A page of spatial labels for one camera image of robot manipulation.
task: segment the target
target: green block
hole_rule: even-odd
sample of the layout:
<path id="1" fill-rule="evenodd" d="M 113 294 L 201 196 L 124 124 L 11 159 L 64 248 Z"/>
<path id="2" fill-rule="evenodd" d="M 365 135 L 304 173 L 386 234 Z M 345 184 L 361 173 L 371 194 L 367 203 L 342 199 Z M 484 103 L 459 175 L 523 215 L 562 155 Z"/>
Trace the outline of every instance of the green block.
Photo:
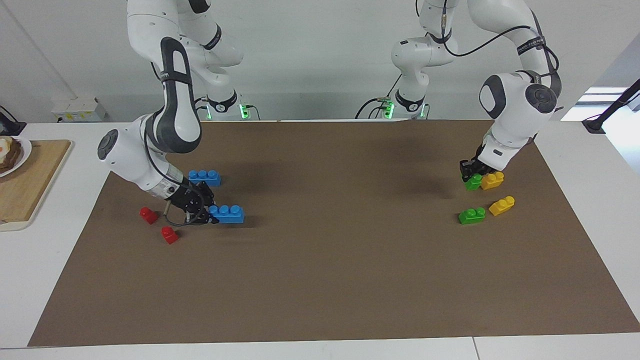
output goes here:
<path id="1" fill-rule="evenodd" d="M 458 218 L 462 225 L 477 224 L 486 218 L 486 210 L 483 208 L 469 209 L 461 213 Z"/>
<path id="2" fill-rule="evenodd" d="M 473 177 L 465 183 L 467 190 L 470 191 L 480 189 L 480 185 L 482 185 L 482 175 L 480 174 L 473 175 Z"/>

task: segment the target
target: yellow block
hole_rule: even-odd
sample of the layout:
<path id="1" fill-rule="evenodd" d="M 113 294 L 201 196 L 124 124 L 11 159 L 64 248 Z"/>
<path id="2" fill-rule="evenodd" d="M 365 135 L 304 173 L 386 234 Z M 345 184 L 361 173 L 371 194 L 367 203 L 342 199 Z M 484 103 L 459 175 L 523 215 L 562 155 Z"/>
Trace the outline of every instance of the yellow block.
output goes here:
<path id="1" fill-rule="evenodd" d="M 497 188 L 504 182 L 504 174 L 502 172 L 496 172 L 495 174 L 488 174 L 482 178 L 482 190 L 489 190 Z"/>
<path id="2" fill-rule="evenodd" d="M 504 199 L 496 202 L 491 205 L 489 211 L 496 217 L 500 214 L 504 214 L 507 211 L 511 210 L 511 208 L 516 204 L 516 199 L 513 196 L 507 196 Z"/>

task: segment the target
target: red block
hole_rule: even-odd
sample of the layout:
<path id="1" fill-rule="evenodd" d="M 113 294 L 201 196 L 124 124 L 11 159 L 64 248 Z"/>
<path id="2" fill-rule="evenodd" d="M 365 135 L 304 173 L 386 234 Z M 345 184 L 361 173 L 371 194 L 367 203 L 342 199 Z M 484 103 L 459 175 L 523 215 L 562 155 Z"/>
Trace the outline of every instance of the red block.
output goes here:
<path id="1" fill-rule="evenodd" d="M 153 224 L 158 219 L 158 214 L 156 214 L 155 211 L 151 211 L 151 209 L 147 207 L 140 209 L 140 216 L 145 219 L 145 221 L 148 222 L 149 225 Z"/>
<path id="2" fill-rule="evenodd" d="M 162 236 L 166 240 L 166 242 L 169 243 L 169 245 L 175 243 L 179 239 L 178 234 L 176 234 L 175 231 L 173 231 L 173 229 L 168 226 L 162 228 Z"/>

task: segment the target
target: blue toy brick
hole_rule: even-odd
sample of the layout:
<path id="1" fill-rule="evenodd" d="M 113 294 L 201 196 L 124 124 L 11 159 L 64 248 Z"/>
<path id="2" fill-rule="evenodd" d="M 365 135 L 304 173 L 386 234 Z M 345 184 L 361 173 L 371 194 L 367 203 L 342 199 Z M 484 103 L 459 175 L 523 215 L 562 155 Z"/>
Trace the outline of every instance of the blue toy brick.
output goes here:
<path id="1" fill-rule="evenodd" d="M 220 220 L 221 224 L 243 224 L 244 223 L 244 210 L 238 205 L 228 207 L 222 205 L 220 207 L 211 206 L 209 213 L 212 217 Z"/>
<path id="2" fill-rule="evenodd" d="M 220 174 L 215 170 L 211 170 L 209 172 L 206 172 L 205 170 L 191 170 L 189 171 L 189 181 L 191 181 L 192 183 L 199 183 L 200 181 L 204 181 L 205 183 L 207 183 L 207 185 L 215 187 L 220 186 L 220 184 L 222 183 L 222 178 L 220 177 Z"/>

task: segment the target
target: wooden cutting board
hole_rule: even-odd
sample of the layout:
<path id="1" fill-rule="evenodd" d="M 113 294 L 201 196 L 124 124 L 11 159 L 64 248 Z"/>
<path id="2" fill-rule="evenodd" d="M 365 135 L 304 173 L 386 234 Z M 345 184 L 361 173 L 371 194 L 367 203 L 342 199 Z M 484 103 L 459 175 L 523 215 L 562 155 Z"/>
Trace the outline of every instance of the wooden cutting board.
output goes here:
<path id="1" fill-rule="evenodd" d="M 58 175 L 71 141 L 37 140 L 27 161 L 11 174 L 0 177 L 0 231 L 27 227 Z"/>

